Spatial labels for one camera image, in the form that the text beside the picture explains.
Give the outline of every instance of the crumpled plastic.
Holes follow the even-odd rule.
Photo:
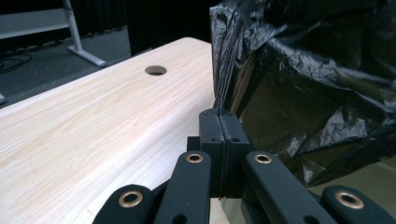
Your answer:
[[[396,154],[396,2],[227,0],[210,16],[215,107],[304,185]]]

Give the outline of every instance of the light wood tabletop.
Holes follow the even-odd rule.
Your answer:
[[[92,223],[116,189],[167,180],[213,105],[211,63],[183,38],[0,109],[0,223]]]

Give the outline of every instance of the trash bag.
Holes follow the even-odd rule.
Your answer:
[[[210,8],[217,109],[311,187],[396,154],[396,2]]]

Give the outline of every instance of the black plastic bag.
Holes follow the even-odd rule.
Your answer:
[[[215,107],[307,186],[396,154],[396,4],[211,8]]]

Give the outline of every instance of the wood grain surface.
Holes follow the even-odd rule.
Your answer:
[[[92,223],[114,190],[167,180],[213,105],[211,62],[183,38],[1,109],[0,223]]]

